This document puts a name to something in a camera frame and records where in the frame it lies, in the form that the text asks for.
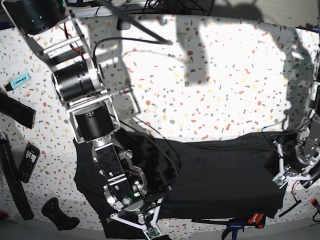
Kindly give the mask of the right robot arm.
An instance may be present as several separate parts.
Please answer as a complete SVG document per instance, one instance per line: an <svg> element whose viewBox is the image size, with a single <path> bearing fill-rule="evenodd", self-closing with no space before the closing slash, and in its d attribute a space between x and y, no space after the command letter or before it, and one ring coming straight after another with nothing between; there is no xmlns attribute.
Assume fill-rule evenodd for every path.
<svg viewBox="0 0 320 240"><path fill-rule="evenodd" d="M66 109L75 141L92 144L84 159L106 179L103 193L114 216L154 215L162 197L151 198L143 169L133 163L133 152L116 139L120 120L96 50L88 45L68 3L3 0L1 5L32 52L51 70L54 91ZM75 36L48 47L37 43L37 35L66 23L71 23Z"/></svg>

